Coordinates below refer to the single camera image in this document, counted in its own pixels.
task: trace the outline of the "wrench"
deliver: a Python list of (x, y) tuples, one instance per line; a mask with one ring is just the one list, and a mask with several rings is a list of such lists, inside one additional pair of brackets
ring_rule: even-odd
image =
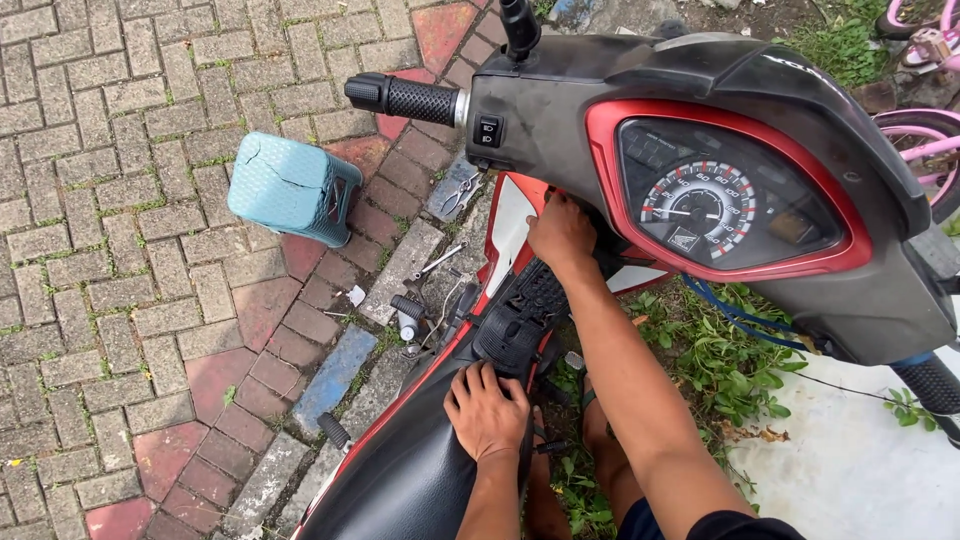
[(454, 255), (457, 254), (458, 251), (460, 251), (460, 250), (462, 250), (462, 249), (464, 249), (464, 248), (466, 248), (466, 247), (467, 247), (467, 241), (466, 241), (466, 240), (464, 240), (463, 242), (460, 242), (459, 244), (457, 244), (456, 246), (454, 246), (453, 248), (451, 248), (448, 252), (446, 252), (446, 253), (444, 253), (443, 255), (439, 256), (439, 257), (437, 258), (437, 260), (434, 260), (434, 261), (431, 262), (430, 264), (427, 264), (426, 266), (424, 266), (423, 269), (420, 270), (419, 272), (414, 272), (414, 280), (418, 280), (418, 279), (422, 278), (423, 276), (426, 275), (427, 272), (429, 272), (430, 270), (433, 270), (434, 268), (436, 268), (438, 264), (440, 264), (441, 262), (444, 262), (444, 261), (447, 260), (448, 258), (453, 257)]

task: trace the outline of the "brick pavement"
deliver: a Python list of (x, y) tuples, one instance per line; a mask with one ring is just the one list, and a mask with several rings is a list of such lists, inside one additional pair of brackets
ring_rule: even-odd
[[(468, 86), (487, 1), (0, 0), (0, 539), (218, 527), (459, 142), (345, 77)], [(252, 130), (363, 170), (346, 247), (230, 214)]]

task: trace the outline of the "cracked stool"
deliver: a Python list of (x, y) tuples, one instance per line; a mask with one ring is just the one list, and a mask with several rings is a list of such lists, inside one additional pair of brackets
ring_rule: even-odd
[(321, 148), (253, 132), (240, 141), (227, 206), (275, 233), (339, 248), (350, 239), (350, 195), (361, 185), (360, 169)]

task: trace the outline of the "gauge needle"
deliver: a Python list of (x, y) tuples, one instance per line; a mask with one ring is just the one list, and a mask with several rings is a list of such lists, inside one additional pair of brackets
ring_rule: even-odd
[[(678, 213), (680, 215), (690, 215), (691, 213), (693, 213), (693, 212), (684, 212), (682, 210), (667, 210), (667, 209), (655, 209), (654, 212)], [(710, 219), (720, 219), (720, 216), (715, 213), (709, 213), (704, 217), (708, 217)]]

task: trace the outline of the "shorts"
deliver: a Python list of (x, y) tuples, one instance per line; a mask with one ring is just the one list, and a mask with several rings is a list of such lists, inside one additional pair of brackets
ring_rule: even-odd
[(627, 510), (627, 515), (616, 533), (616, 540), (663, 540), (654, 511), (647, 498), (640, 499)]

